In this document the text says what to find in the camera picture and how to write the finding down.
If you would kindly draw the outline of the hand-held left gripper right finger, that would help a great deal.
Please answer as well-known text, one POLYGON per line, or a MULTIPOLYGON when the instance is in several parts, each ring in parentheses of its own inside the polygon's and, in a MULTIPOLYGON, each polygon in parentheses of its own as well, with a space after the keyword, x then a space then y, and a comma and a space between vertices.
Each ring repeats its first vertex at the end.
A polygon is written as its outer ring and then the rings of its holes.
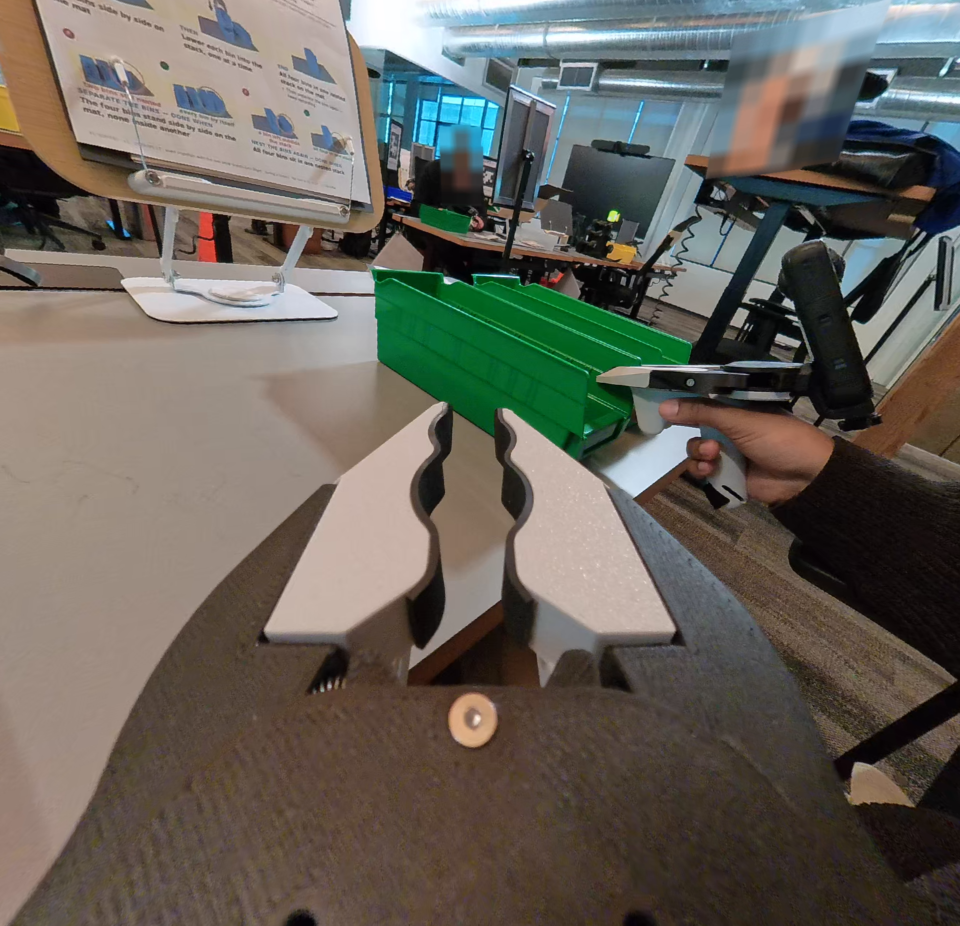
POLYGON ((662 595, 606 485, 509 408, 494 414, 501 502, 513 519, 501 603, 546 686, 562 657, 670 644, 662 595))

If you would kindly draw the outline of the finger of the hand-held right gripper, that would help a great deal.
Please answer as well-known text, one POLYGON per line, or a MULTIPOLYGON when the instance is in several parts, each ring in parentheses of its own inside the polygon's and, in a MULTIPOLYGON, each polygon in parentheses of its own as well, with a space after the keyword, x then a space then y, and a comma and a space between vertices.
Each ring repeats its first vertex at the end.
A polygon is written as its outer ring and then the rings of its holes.
POLYGON ((621 366, 597 381, 630 388, 803 388, 805 366, 798 363, 621 366))
POLYGON ((660 388, 677 398, 692 397, 733 402, 785 403, 796 395, 790 387, 750 381, 750 377, 661 378, 660 388))

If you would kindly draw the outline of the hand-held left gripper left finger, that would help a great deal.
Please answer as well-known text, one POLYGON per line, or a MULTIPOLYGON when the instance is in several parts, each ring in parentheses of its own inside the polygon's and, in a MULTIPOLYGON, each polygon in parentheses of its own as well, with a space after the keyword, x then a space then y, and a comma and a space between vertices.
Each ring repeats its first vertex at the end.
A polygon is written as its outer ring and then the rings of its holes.
POLYGON ((378 660, 406 683, 439 629, 446 589, 431 514, 445 496, 453 413, 434 404, 334 485, 263 636, 378 660))

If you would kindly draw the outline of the green plastic storage bin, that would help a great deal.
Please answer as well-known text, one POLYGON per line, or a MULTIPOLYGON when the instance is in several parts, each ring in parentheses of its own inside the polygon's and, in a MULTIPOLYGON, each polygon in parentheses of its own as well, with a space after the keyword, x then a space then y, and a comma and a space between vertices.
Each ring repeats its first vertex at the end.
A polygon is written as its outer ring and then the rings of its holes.
POLYGON ((687 365, 691 344, 615 312, 506 275, 473 286, 505 305, 505 329, 598 376, 626 365, 687 365))
POLYGON ((378 360, 488 433, 508 408, 576 459, 617 439, 629 397, 603 393, 585 336, 478 285, 376 269, 378 360))

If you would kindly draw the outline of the person's right forearm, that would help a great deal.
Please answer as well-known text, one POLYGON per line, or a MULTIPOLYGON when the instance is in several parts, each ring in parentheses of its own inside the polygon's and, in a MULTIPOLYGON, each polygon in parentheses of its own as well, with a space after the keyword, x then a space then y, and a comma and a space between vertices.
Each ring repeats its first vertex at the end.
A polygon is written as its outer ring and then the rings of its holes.
POLYGON ((835 438, 821 473, 773 514, 854 606, 953 677, 959 670, 959 487, 835 438))

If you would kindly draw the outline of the monitor on arm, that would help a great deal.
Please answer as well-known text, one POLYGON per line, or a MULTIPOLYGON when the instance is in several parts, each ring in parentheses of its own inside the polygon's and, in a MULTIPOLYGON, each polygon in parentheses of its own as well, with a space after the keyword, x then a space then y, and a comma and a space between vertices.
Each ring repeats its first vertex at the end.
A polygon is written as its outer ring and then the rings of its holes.
POLYGON ((514 205, 526 154, 530 154, 532 160, 522 191, 521 208, 534 211, 555 113, 555 104, 516 85, 510 86, 497 155, 492 198, 494 205, 503 208, 514 205))

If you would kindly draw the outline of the black-legged standing desk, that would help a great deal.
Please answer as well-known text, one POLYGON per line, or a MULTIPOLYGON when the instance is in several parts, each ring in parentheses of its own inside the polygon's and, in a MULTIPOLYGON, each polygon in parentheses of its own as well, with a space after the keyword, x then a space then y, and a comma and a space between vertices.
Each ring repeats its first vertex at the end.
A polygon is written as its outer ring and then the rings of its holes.
POLYGON ((876 203, 887 208, 884 236, 906 238, 907 226, 933 200, 935 188, 914 185, 900 189, 882 188, 862 180, 825 174, 813 169, 792 169, 747 177, 723 177, 720 182, 734 190, 762 199, 766 209, 753 232, 743 258, 722 292, 693 346, 694 363, 716 361, 717 350, 726 337, 738 308, 747 294, 762 261, 772 248, 791 209, 841 208, 856 213, 870 212, 876 203))

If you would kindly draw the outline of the grey desk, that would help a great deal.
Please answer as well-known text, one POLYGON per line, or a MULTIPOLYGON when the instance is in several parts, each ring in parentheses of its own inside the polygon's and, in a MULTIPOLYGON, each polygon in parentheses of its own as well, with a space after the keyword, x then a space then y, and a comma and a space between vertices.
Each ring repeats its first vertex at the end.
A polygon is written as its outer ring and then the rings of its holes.
POLYGON ((206 596, 434 403, 331 322, 172 325, 126 293, 2 291, 2 924, 87 807, 206 596))

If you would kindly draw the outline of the person's right hand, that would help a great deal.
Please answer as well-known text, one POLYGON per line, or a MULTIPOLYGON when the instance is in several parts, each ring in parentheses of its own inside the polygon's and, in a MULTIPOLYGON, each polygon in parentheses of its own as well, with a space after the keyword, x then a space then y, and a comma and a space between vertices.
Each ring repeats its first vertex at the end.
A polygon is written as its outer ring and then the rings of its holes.
POLYGON ((674 426, 723 434, 746 460, 747 497, 768 505, 797 497, 834 453, 821 429, 776 409, 680 399, 663 402, 658 413, 674 426))

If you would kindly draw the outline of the blue jacket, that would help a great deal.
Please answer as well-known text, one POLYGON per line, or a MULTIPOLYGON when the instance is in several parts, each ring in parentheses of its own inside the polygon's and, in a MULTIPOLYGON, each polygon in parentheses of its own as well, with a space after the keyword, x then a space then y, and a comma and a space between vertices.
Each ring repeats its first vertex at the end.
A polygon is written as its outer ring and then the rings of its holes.
POLYGON ((888 189, 926 187, 933 197, 915 225, 931 236, 959 225, 959 152, 928 132, 870 119, 854 119, 846 130, 841 159, 850 175, 888 189))

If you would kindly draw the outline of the black computer monitor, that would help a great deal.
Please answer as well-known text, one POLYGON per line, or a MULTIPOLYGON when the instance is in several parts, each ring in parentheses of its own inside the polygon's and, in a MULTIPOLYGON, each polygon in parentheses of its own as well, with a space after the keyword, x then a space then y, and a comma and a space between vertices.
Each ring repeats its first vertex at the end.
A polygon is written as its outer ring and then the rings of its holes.
POLYGON ((573 215, 588 222, 618 212, 622 222, 636 226, 634 239, 643 240, 675 164, 665 157, 620 155, 575 144, 569 152, 559 199, 570 205, 573 215))

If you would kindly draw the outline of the wooden table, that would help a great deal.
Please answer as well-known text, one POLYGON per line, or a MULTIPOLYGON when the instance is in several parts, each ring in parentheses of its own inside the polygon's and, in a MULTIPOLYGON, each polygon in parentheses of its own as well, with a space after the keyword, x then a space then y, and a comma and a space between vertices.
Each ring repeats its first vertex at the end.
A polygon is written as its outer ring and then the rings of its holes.
MULTIPOLYGON (((506 241, 490 237, 480 236, 479 234, 457 234, 449 231, 437 229, 423 223, 412 216, 404 215, 399 212, 388 213, 391 220, 402 224, 402 226, 423 233, 427 236, 442 241, 455 244, 465 249, 482 251, 502 256, 506 246, 506 241)), ((564 251, 560 248, 541 249, 526 245, 514 245, 511 248, 512 257, 530 259, 530 260, 553 260, 557 262, 566 262, 568 264, 586 264, 592 266, 611 268, 621 272, 637 272, 642 274, 652 274, 654 276, 672 277, 685 273, 688 269, 682 265, 669 265, 660 263, 638 263, 638 262, 617 262, 608 259, 595 258, 581 254, 576 251, 564 251)))

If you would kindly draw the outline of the instruction sheet on stand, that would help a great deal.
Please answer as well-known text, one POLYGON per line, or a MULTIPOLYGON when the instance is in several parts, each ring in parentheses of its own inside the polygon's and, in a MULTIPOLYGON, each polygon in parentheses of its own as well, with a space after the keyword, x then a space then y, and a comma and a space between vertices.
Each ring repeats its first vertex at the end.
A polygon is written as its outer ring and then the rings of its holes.
MULTIPOLYGON (((342 16, 347 27, 343 8, 342 16)), ((97 197, 163 208, 162 234, 157 237, 159 270, 122 279, 126 293, 151 319, 169 324, 323 321, 335 319, 337 312, 294 283, 308 240, 320 230, 366 233, 384 210, 367 67, 361 50, 346 34, 358 95, 368 211, 348 202, 210 177, 178 166, 138 164, 79 144, 66 117, 34 0, 2 0, 2 74, 28 150, 56 175, 97 197), (295 234, 279 268, 244 281, 230 272, 228 264, 221 264, 218 279, 211 274, 212 265, 195 273, 178 271, 175 239, 183 212, 279 223, 294 226, 295 234)))

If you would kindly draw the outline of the printed instruction sheet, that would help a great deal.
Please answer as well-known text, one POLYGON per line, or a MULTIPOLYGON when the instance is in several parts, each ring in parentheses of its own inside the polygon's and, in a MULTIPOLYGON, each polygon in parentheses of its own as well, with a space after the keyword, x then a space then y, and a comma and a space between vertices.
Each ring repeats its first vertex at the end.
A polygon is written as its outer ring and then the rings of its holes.
POLYGON ((79 144, 368 211, 340 0, 33 0, 79 144))

